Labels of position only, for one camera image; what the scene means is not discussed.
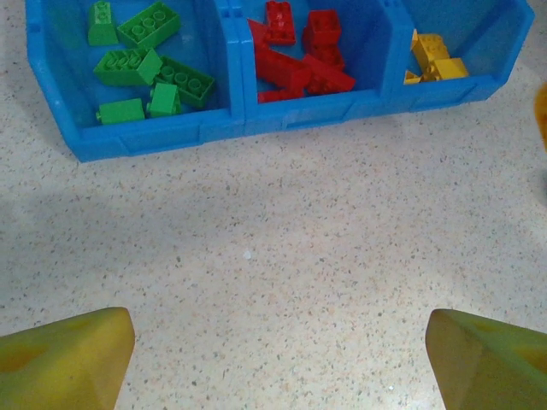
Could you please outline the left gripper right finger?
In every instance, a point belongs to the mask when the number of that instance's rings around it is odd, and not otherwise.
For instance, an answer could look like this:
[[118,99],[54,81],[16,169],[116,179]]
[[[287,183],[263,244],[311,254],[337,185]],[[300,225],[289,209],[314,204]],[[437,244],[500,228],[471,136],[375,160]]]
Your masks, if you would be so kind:
[[426,351],[447,409],[545,409],[546,335],[435,309]]

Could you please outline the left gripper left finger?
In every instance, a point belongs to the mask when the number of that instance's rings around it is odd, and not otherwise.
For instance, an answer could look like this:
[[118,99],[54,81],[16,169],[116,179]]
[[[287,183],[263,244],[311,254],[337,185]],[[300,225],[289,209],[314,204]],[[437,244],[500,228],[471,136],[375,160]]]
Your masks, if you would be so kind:
[[113,409],[135,343],[107,307],[1,337],[2,409]]

